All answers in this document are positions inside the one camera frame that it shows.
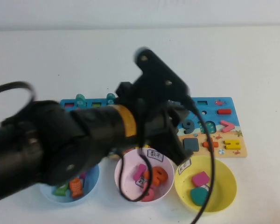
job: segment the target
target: white table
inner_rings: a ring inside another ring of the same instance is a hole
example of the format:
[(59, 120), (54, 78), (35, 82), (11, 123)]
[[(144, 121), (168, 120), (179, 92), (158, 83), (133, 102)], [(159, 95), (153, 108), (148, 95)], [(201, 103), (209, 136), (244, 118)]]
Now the white table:
[[(223, 162), (238, 195), (199, 223), (280, 224), (280, 27), (0, 32), (0, 84), (31, 82), (40, 100), (105, 97), (140, 74), (133, 54), (141, 46), (153, 49), (192, 96), (230, 96), (237, 109), (248, 157)], [(0, 121), (26, 99), (25, 91), (0, 95)], [(174, 188), (154, 207), (122, 199), (114, 167), (100, 163), (97, 193), (76, 207), (50, 203), (35, 186), (10, 196), (0, 201), (0, 224), (190, 223), (194, 214)]]

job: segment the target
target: green puzzle piece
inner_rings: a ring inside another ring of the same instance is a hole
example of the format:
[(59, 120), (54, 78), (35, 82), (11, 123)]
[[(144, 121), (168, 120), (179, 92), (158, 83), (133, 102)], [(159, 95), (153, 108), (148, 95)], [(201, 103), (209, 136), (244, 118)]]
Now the green puzzle piece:
[(56, 196), (66, 196), (66, 191), (68, 188), (69, 188), (69, 183), (66, 183), (61, 187), (57, 188), (53, 194)]
[(207, 189), (205, 188), (194, 188), (191, 190), (191, 198), (195, 205), (202, 206), (206, 196), (207, 196)]

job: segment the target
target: bowl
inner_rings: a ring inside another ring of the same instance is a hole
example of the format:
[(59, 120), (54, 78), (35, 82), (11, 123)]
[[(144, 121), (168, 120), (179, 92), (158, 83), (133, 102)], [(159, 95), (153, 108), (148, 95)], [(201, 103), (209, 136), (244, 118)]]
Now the bowl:
[(63, 205), (63, 206), (72, 206), (84, 202), (92, 192), (95, 190), (95, 187), (98, 182), (99, 177), (99, 167), (98, 165), (94, 166), (86, 172), (84, 179), (83, 193), (84, 195), (79, 198), (71, 197), (71, 190), (66, 190), (66, 196), (56, 196), (54, 192), (56, 191), (56, 186), (49, 186), (47, 184), (40, 184), (41, 193), (51, 202)]
[[(124, 155), (125, 166), (122, 174), (122, 191), (131, 199), (135, 199), (142, 194), (143, 184), (146, 181), (144, 178), (140, 178), (138, 181), (133, 179), (133, 175), (137, 172), (138, 165), (145, 164), (145, 162), (139, 157), (138, 150), (132, 150)], [(143, 148), (143, 153), (146, 155), (148, 161), (152, 167), (162, 167), (168, 174), (168, 179), (165, 183), (161, 183), (154, 189), (154, 200), (150, 202), (137, 202), (138, 205), (151, 205), (160, 201), (172, 188), (174, 182), (174, 169), (171, 161), (152, 148)], [(116, 165), (114, 178), (117, 187), (119, 187), (119, 172), (122, 160)]]
[[(175, 172), (175, 189), (183, 204), (191, 211), (199, 211), (190, 196), (190, 191), (195, 188), (192, 176), (203, 171), (210, 177), (210, 157), (193, 156), (181, 164)], [(232, 171), (221, 161), (215, 159), (215, 182), (210, 200), (205, 213), (214, 213), (226, 209), (233, 202), (237, 194), (237, 182)], [(203, 187), (208, 190), (210, 183)]]

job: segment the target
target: pink block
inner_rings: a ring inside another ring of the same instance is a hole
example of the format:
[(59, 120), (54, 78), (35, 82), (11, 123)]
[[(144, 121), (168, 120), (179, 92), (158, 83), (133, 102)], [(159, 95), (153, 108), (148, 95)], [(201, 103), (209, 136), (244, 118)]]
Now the pink block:
[(138, 166), (137, 172), (133, 176), (134, 181), (138, 181), (140, 177), (144, 174), (145, 170), (146, 170), (146, 166), (144, 164), (140, 164)]
[(221, 130), (223, 133), (229, 132), (235, 128), (235, 125), (233, 123), (227, 122), (226, 120), (221, 120), (220, 124), (225, 126), (225, 128)]
[(81, 173), (79, 178), (85, 179), (86, 176), (87, 176), (87, 171)]
[(142, 202), (151, 202), (154, 200), (154, 191), (150, 188), (148, 194), (141, 200)]
[(204, 171), (192, 177), (192, 183), (198, 188), (207, 184), (209, 181), (210, 178)]
[[(145, 182), (144, 185), (143, 185), (143, 191), (145, 191), (145, 189), (147, 188), (147, 185), (148, 185), (148, 182)], [(150, 185), (150, 189), (155, 189), (156, 186), (154, 186), (153, 184)]]

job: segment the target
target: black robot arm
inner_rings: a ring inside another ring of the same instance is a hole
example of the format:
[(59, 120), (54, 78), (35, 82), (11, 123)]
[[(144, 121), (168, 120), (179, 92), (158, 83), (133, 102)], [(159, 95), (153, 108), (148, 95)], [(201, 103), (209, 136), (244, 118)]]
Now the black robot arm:
[[(121, 83), (115, 105), (106, 107), (66, 112), (57, 102), (34, 101), (34, 91), (27, 83), (0, 86), (0, 92), (14, 88), (32, 92), (30, 102), (0, 126), (0, 199), (37, 182), (63, 184), (98, 164), (110, 152), (116, 152), (124, 162), (124, 150), (142, 148), (145, 143), (177, 165), (192, 155), (183, 149), (176, 135), (177, 125), (189, 111), (203, 125), (204, 122), (186, 84), (150, 50), (142, 50), (135, 61), (143, 74), (134, 84)], [(207, 128), (204, 129), (212, 147)], [(141, 149), (139, 154), (151, 172)], [(201, 213), (212, 191), (213, 175), (212, 165), (212, 182)], [(131, 200), (119, 184), (121, 194), (130, 201), (141, 200), (148, 188)]]

